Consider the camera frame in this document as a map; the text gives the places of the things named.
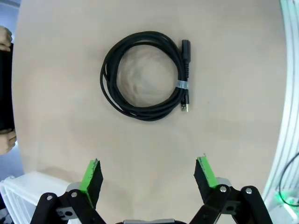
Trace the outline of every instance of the beige table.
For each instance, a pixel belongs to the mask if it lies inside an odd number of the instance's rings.
[[[106,53],[145,30],[177,44],[191,41],[189,113],[177,107],[146,123],[104,98],[99,77]],[[99,158],[104,182],[97,210],[110,224],[190,221],[202,205],[193,172],[203,153],[217,176],[262,192],[284,104],[284,36],[279,3],[271,0],[23,1],[13,101],[25,172],[75,182]],[[157,49],[139,47],[122,61],[120,78],[128,98],[148,105],[169,96],[176,69]]]

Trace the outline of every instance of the white bin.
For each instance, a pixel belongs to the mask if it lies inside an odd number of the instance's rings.
[[[46,192],[61,196],[70,183],[38,172],[13,176],[0,182],[0,193],[15,224],[30,224],[36,205]],[[69,224],[79,224],[73,219]]]

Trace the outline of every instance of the black cable connector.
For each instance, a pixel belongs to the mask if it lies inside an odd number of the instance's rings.
[[[162,119],[180,103],[183,103],[186,110],[188,110],[189,93],[186,88],[176,87],[168,99],[157,105],[138,107],[130,104],[123,97],[116,83],[121,58],[130,48],[140,45],[153,46],[167,54],[178,69],[178,81],[186,83],[189,77],[189,62],[191,60],[190,42],[184,40],[182,44],[181,51],[168,36],[154,31],[135,33],[115,44],[106,55],[100,73],[101,89],[108,102],[120,113],[144,121]]]
[[[191,61],[191,43],[189,40],[182,40],[182,58],[185,67],[185,76],[189,78],[189,63]],[[185,95],[181,101],[182,111],[189,111],[189,90],[186,89]]]

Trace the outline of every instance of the silver bolt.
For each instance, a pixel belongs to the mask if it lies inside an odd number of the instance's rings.
[[[223,193],[226,192],[226,187],[221,186],[221,187],[220,187],[220,191],[223,192]]]
[[[249,194],[249,195],[251,195],[251,194],[252,194],[252,190],[251,190],[250,188],[246,188],[246,190],[245,190],[245,191],[246,191],[246,193],[247,193],[247,194]]]
[[[77,197],[77,193],[76,193],[76,192],[73,192],[73,193],[71,194],[71,196],[72,196],[72,197]]]

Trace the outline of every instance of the human hand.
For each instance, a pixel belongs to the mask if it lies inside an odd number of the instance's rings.
[[[14,130],[0,131],[0,155],[9,152],[15,146],[16,140],[17,138]]]
[[[13,40],[11,35],[12,33],[7,28],[0,26],[0,50],[10,51],[9,47]]]

